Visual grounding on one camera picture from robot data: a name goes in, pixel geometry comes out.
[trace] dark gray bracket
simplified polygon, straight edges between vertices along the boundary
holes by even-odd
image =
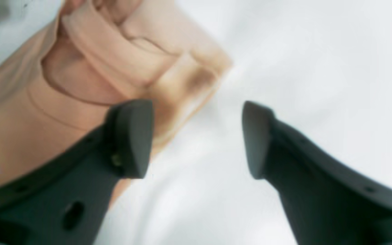
[[[261,104],[246,102],[249,170],[280,194],[300,245],[392,245],[392,189],[344,166]]]
[[[145,176],[152,134],[151,101],[117,105],[62,155],[0,187],[0,243],[92,244],[115,184]]]

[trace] peach fabric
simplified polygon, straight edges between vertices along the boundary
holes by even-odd
[[[230,65],[171,0],[67,0],[0,66],[0,183],[64,152],[128,99],[154,101],[154,156]]]

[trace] white backdrop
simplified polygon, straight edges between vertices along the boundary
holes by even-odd
[[[0,62],[56,13],[6,0]],[[179,0],[235,60],[218,94],[108,213],[96,245],[295,244],[247,170],[245,100],[392,187],[392,0]]]

